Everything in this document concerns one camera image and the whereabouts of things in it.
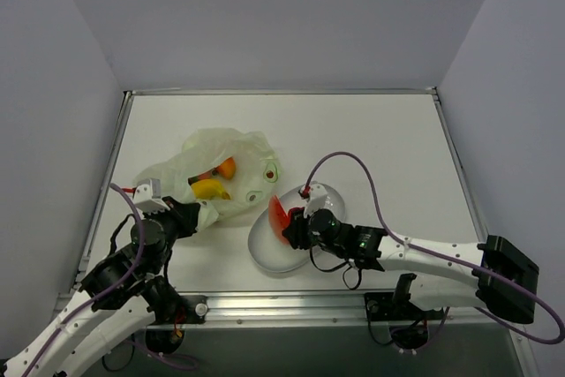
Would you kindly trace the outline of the red watermelon slice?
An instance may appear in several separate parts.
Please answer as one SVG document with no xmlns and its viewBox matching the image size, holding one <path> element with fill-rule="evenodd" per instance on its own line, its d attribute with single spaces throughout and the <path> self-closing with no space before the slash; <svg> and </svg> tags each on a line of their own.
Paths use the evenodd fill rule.
<svg viewBox="0 0 565 377">
<path fill-rule="evenodd" d="M 268 222 L 276 238 L 284 245 L 289 245 L 289 240 L 283 235 L 283 231 L 290 225 L 290 217 L 279 198 L 272 196 L 267 208 Z"/>
</svg>

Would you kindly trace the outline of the yellow fake banana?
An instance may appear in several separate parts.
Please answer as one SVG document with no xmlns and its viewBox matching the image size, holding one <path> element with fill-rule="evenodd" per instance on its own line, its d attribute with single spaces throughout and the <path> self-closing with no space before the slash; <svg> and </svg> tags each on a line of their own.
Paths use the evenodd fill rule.
<svg viewBox="0 0 565 377">
<path fill-rule="evenodd" d="M 191 184 L 192 191 L 197 199 L 212 200 L 222 199 L 230 200 L 230 194 L 224 188 L 219 180 L 207 178 L 199 180 Z"/>
</svg>

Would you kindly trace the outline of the orange fake mango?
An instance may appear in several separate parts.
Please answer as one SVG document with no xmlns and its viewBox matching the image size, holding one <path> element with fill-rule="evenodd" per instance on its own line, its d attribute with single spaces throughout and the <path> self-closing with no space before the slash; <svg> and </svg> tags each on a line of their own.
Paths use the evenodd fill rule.
<svg viewBox="0 0 565 377">
<path fill-rule="evenodd" d="M 213 174 L 231 180 L 237 172 L 237 165 L 233 157 L 229 157 L 214 168 Z"/>
</svg>

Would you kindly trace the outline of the pale green plastic bag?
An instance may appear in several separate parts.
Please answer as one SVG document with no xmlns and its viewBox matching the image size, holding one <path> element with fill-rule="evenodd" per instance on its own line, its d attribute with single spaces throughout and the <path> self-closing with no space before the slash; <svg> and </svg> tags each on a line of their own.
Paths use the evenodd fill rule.
<svg viewBox="0 0 565 377">
<path fill-rule="evenodd" d="M 229 157 L 237 165 L 235 176 L 227 180 L 214 175 L 214 168 Z M 204 230 L 269 199 L 281 174 L 279 158 L 263 132 L 207 128 L 189 136 L 177 155 L 142 170 L 132 183 L 137 186 L 141 180 L 156 178 L 163 198 L 183 204 L 198 202 L 198 229 Z M 207 178 L 219 180 L 231 199 L 197 199 L 191 184 Z"/>
</svg>

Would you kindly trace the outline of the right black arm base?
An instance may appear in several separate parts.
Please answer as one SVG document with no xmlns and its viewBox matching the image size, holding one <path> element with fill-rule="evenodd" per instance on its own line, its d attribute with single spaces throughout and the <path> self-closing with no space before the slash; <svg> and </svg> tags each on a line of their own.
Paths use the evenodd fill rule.
<svg viewBox="0 0 565 377">
<path fill-rule="evenodd" d="M 400 354 L 416 355 L 439 334 L 447 321 L 449 309 L 425 310 L 411 302 L 411 285 L 417 276 L 402 274 L 393 291 L 367 292 L 364 295 L 368 334 L 380 347 L 394 347 Z M 388 339 L 380 340 L 374 323 L 388 323 Z"/>
</svg>

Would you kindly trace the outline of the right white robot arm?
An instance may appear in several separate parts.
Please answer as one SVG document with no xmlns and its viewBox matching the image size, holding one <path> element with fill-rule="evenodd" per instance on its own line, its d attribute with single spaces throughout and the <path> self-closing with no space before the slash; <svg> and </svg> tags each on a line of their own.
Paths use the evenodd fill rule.
<svg viewBox="0 0 565 377">
<path fill-rule="evenodd" d="M 383 228 L 339 221 L 328 209 L 306 215 L 301 207 L 268 214 L 274 234 L 294 250 L 319 247 L 358 270 L 409 271 L 462 284 L 471 295 L 464 306 L 484 307 L 495 317 L 518 324 L 534 321 L 539 267 L 506 238 L 484 243 L 442 243 L 403 237 Z"/>
</svg>

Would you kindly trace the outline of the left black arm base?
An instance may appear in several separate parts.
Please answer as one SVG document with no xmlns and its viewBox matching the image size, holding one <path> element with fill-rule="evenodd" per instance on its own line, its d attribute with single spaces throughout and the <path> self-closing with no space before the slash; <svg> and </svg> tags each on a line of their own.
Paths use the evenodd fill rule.
<svg viewBox="0 0 565 377">
<path fill-rule="evenodd" d="M 179 296 L 160 304 L 145 332 L 145 346 L 155 353 L 174 353 L 184 341 L 184 325 L 204 324 L 207 312 L 207 297 L 203 295 Z"/>
</svg>

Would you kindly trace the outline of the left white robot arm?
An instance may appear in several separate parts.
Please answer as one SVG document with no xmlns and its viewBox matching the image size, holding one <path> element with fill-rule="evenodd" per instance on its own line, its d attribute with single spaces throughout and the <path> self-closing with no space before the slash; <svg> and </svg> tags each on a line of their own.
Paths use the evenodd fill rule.
<svg viewBox="0 0 565 377">
<path fill-rule="evenodd" d="M 200 323 L 196 305 L 161 271 L 180 238 L 193 235 L 200 203 L 167 198 L 155 211 L 136 212 L 132 241 L 99 262 L 69 303 L 18 355 L 3 376 L 80 376 L 129 336 L 151 324 Z"/>
</svg>

